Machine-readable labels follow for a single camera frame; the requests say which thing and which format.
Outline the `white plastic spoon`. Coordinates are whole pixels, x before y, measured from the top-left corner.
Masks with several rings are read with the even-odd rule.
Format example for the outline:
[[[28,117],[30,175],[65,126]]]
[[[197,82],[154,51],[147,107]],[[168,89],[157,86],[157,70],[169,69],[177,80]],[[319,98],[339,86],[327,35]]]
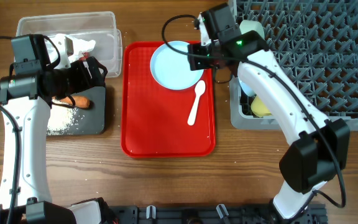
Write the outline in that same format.
[[[188,121],[187,121],[187,124],[189,126],[192,126],[195,124],[200,98],[203,95],[203,93],[205,92],[205,90],[206,90],[206,84],[203,80],[200,80],[195,86],[195,100],[193,102],[191,111],[189,113]]]

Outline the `light blue plate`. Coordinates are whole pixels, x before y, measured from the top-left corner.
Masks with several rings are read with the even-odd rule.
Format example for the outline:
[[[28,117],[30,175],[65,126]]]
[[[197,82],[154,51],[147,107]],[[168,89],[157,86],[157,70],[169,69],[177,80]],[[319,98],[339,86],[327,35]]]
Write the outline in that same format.
[[[162,44],[152,54],[150,72],[154,80],[169,90],[184,90],[196,84],[203,70],[190,69],[188,57]]]

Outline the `orange carrot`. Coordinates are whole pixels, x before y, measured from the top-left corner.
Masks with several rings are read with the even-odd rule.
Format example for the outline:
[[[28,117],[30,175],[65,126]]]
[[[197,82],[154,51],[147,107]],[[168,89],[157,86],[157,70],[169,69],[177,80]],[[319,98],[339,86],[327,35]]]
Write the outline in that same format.
[[[74,106],[81,109],[88,109],[91,104],[91,101],[85,96],[68,96],[62,99],[52,98],[52,101],[59,105]]]

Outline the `white rice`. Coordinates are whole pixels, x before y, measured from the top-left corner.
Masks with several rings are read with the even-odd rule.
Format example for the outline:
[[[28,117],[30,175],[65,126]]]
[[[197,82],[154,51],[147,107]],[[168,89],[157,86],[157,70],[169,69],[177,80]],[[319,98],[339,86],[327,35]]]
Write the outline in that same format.
[[[85,117],[78,108],[69,109],[62,106],[53,105],[50,110],[48,121],[48,136],[71,135],[79,130],[80,122]]]

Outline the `red wrapper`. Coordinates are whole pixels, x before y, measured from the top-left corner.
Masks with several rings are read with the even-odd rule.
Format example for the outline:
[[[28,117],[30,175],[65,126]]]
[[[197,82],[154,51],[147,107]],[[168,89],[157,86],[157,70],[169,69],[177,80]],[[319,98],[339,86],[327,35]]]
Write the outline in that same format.
[[[83,53],[82,53],[82,56],[79,58],[79,60],[85,62],[89,57],[90,57],[90,53],[89,53],[89,52],[83,52]]]

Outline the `white napkin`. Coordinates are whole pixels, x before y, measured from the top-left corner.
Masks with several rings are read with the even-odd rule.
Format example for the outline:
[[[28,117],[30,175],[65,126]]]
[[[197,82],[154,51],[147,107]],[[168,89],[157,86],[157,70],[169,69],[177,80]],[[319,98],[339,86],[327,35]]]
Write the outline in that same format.
[[[74,37],[73,35],[66,35],[73,41],[73,54],[69,56],[70,62],[78,60],[83,52],[91,52],[95,45],[95,40],[84,40]]]

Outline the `light blue rice bowl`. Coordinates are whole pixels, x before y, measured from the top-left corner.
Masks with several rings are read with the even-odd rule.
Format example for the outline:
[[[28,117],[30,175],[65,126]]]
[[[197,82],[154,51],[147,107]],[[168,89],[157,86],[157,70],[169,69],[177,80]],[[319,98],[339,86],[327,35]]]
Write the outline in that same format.
[[[253,97],[255,96],[255,91],[247,84],[245,84],[242,80],[239,80],[239,84],[240,84],[240,87],[241,87],[241,90],[242,92],[249,96],[249,97]]]

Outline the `green bowl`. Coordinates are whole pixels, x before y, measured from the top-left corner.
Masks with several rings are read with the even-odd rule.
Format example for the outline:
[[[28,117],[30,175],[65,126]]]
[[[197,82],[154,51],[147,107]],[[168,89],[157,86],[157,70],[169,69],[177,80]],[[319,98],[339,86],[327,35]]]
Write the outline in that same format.
[[[262,24],[258,21],[250,21],[250,20],[243,20],[239,25],[240,31],[242,34],[245,34],[250,31],[256,31],[261,38],[265,39],[264,28]]]

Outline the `yellow cup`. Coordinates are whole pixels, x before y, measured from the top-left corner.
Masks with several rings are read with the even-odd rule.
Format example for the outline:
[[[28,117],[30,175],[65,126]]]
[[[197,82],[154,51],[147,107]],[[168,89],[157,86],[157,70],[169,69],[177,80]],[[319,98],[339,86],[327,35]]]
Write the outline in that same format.
[[[260,118],[272,115],[270,110],[264,105],[264,103],[258,96],[253,99],[250,108],[253,114]]]

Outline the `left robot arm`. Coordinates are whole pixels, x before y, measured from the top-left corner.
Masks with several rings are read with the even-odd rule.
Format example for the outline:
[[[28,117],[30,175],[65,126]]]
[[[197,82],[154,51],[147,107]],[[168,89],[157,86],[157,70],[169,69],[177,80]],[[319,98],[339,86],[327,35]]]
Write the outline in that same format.
[[[70,207],[52,202],[46,172],[47,126],[52,106],[74,94],[104,86],[107,68],[94,57],[60,68],[51,60],[50,38],[27,34],[11,38],[15,61],[0,79],[4,119],[4,160],[0,184],[0,223],[117,223],[103,198]]]

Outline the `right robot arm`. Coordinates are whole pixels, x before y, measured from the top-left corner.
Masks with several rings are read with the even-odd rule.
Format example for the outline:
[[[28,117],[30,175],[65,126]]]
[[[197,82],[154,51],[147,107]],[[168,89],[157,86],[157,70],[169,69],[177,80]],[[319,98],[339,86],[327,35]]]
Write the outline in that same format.
[[[262,100],[287,140],[288,151],[279,163],[284,182],[269,219],[290,223],[304,214],[324,184],[343,179],[349,127],[342,119],[331,121],[301,93],[266,40],[254,30],[241,32],[227,4],[200,13],[195,29],[201,41],[188,48],[191,69],[229,67]]]

